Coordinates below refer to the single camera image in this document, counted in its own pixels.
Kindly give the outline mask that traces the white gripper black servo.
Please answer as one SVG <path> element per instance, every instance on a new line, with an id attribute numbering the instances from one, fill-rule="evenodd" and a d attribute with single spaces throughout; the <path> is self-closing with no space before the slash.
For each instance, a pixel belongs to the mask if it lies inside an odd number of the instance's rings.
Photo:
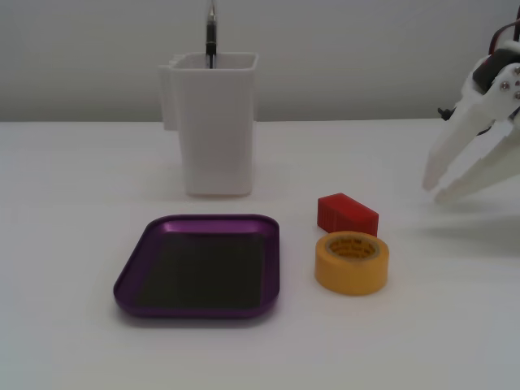
<path id="1" fill-rule="evenodd" d="M 456 106 L 431 147 L 422 187 L 437 186 L 450 164 L 483 130 L 509 121 L 513 128 L 461 177 L 440 190 L 435 202 L 454 202 L 519 174 L 519 43 L 504 46 L 481 60 L 462 87 Z"/>

